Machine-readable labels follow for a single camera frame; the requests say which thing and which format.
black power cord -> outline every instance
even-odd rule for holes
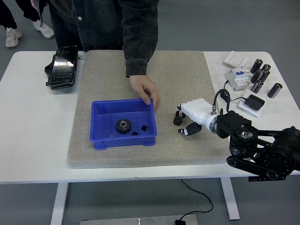
[[[176,220],[176,221],[175,221],[175,225],[185,225],[186,223],[185,223],[185,221],[183,221],[182,219],[183,219],[185,216],[189,215],[189,214],[193,214],[193,213],[197,213],[197,212],[200,212],[200,213],[207,213],[207,212],[210,212],[210,211],[212,211],[212,210],[214,209],[213,203],[211,202],[210,198],[209,198],[206,194],[204,194],[204,193],[202,193],[202,192],[200,192],[200,191],[197,191],[197,190],[192,189],[192,188],[191,188],[189,185],[187,185],[182,179],[181,179],[181,181],[182,181],[182,183],[184,183],[184,185],[187,186],[190,190],[195,191],[195,192],[197,192],[197,193],[199,193],[199,194],[205,196],[205,197],[208,199],[208,201],[211,203],[211,209],[210,209],[210,210],[207,210],[207,211],[199,211],[199,210],[195,210],[195,211],[188,212],[188,213],[184,214],[179,220]]]
[[[229,110],[229,104],[230,104],[230,93],[226,90],[226,89],[220,89],[216,95],[215,95],[215,98],[214,98],[214,102],[212,104],[212,107],[215,107],[216,106],[216,101],[217,101],[217,97],[218,95],[220,94],[220,96],[226,101],[226,111],[228,112]]]
[[[227,83],[228,83],[228,80],[225,82],[223,89],[220,90],[220,97],[221,97],[222,99],[224,99],[225,102],[227,102],[227,103],[228,103],[228,101],[231,101],[231,102],[232,102],[232,101],[235,101],[235,100],[237,100],[237,99],[239,99],[239,98],[242,98],[242,99],[246,100],[246,98],[244,98],[244,97],[237,97],[236,99],[231,100],[231,99],[230,99],[230,94],[228,94],[228,92],[225,91],[225,90],[226,90],[226,89],[225,89],[225,86],[226,86]]]

table leg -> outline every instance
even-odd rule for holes
[[[64,217],[65,203],[69,183],[58,183],[51,225],[61,225]]]
[[[240,219],[238,206],[235,201],[233,187],[230,177],[221,177],[224,198],[227,206],[228,217],[230,220]]]

metal plate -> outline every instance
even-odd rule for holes
[[[181,216],[142,217],[122,219],[84,220],[80,225],[174,225]],[[197,216],[187,215],[183,218],[187,225],[198,225]]]

black gear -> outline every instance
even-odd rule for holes
[[[131,122],[127,119],[118,120],[116,123],[116,129],[119,134],[125,135],[131,130]]]

blue plastic bin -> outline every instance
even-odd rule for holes
[[[119,134],[116,123],[120,119],[131,122],[127,134]],[[157,135],[153,101],[146,105],[141,99],[94,101],[91,106],[90,141],[96,150],[129,145],[151,146]]]

